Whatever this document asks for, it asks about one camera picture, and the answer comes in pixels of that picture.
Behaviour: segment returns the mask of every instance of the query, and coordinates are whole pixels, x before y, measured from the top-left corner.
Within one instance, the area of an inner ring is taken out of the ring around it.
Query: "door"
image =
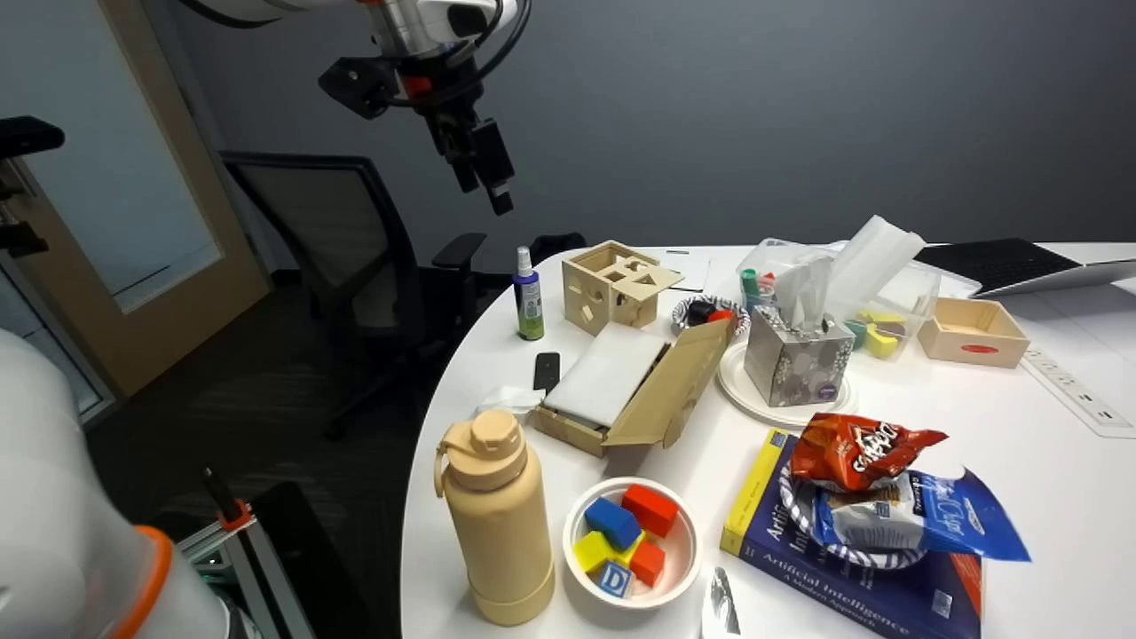
[[[267,295],[139,5],[0,5],[0,85],[0,116],[67,136],[0,166],[2,212],[49,245],[17,266],[117,396]]]

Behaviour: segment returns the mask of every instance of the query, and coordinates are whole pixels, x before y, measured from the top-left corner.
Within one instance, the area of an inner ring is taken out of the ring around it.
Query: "red block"
[[[665,570],[667,555],[659,549],[659,543],[643,540],[634,559],[633,559],[633,576],[646,585],[653,585],[653,579]]]
[[[679,503],[667,499],[665,493],[651,489],[651,486],[639,486],[633,482],[623,489],[623,499],[621,499],[643,529],[658,531],[658,537],[667,537],[673,519],[679,519]]]

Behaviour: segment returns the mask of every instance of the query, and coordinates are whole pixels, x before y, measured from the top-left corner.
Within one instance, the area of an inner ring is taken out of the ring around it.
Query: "table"
[[[1120,260],[1136,245],[1046,245],[1072,260]],[[740,245],[646,249],[673,262],[701,295],[737,295],[733,262]],[[868,634],[862,626],[814,604],[778,579],[716,549],[720,519],[759,448],[768,427],[737,412],[716,383],[691,409],[673,448],[658,448],[643,477],[659,480],[691,503],[701,540],[699,582],[667,612],[634,619],[612,613],[563,579],[559,527],[570,499],[603,477],[559,440],[526,430],[543,458],[545,519],[554,531],[554,604],[523,628],[496,628],[474,619],[464,596],[462,549],[448,503],[432,497],[432,448],[439,432],[468,418],[499,386],[530,386],[537,350],[559,350],[563,372],[588,343],[588,334],[563,318],[559,262],[545,260],[545,336],[518,341],[510,295],[499,295],[455,350],[428,402],[404,503],[401,537],[401,628],[409,639],[432,634],[696,634],[706,576],[723,566],[733,582],[745,634]],[[659,318],[691,291],[665,291]],[[1084,386],[1136,424],[1136,279],[1118,286],[1080,286],[1006,299],[1023,331],[1058,357]],[[904,427],[949,430],[949,450],[982,477],[1011,511],[1033,566],[994,566],[982,576],[982,634],[1136,634],[1130,601],[1136,594],[1136,440],[1097,438],[1029,367],[985,369],[929,362],[910,343],[894,362],[853,357],[849,377],[868,377],[862,417]]]

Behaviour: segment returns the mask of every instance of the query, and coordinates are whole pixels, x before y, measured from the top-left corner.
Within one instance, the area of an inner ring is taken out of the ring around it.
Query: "beige water bottle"
[[[479,412],[438,445],[438,497],[451,503],[468,594],[494,626],[537,619],[554,594],[539,458],[510,412]]]

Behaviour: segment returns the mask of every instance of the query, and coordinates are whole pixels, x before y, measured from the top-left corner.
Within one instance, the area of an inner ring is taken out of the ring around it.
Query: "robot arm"
[[[377,57],[344,57],[324,78],[324,91],[378,116],[388,108],[413,108],[428,123],[438,151],[451,164],[462,192],[485,188],[494,212],[510,208],[510,160],[488,116],[474,112],[484,78],[518,43],[533,0],[184,0],[223,25],[270,25],[294,9],[361,5],[371,22]],[[494,32],[506,39],[479,69],[474,50]]]

